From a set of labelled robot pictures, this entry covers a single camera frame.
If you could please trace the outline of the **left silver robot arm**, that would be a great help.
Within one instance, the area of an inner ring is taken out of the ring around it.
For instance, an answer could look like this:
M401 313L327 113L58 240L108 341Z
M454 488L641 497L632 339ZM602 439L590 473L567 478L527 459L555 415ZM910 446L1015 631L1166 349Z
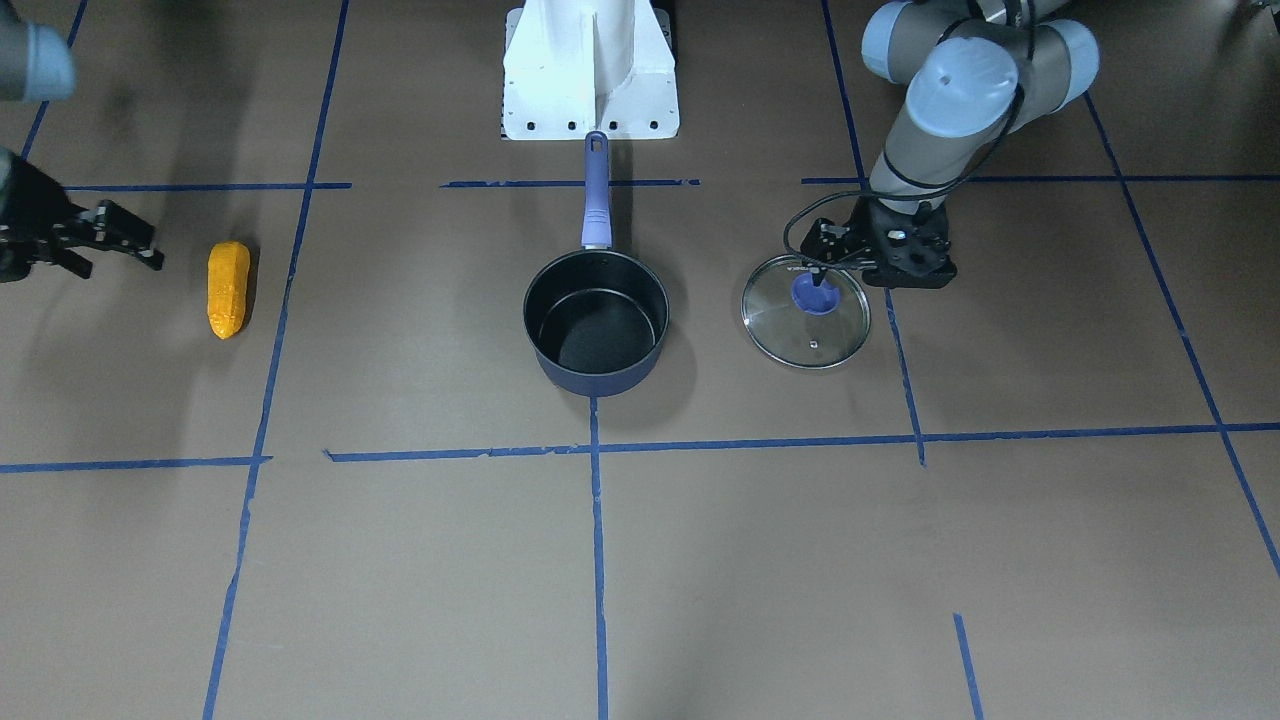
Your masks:
M942 288L957 273L947 197L982 149L1080 97L1100 45L1076 20L1038 20L1029 1L891 1L868 20L861 58L906 95L851 217L818 219L803 241L804 283L852 270L877 287Z

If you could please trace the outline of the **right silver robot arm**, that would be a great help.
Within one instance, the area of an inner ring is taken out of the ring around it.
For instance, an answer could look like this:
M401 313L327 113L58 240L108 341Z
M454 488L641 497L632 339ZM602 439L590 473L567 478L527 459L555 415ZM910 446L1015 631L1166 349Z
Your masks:
M3 101L59 101L74 92L76 61L52 27L24 20L4 3L1 41ZM3 147L3 282L23 281L37 264L88 279L93 264L79 249L120 252L156 272L165 263L151 224L110 200L82 208L63 184Z

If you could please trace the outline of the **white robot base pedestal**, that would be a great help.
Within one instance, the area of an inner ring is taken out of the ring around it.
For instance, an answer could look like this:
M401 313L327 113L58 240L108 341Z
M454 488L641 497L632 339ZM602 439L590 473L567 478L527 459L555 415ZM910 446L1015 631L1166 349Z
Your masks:
M502 135L673 138L676 59L672 1L526 1L506 15Z

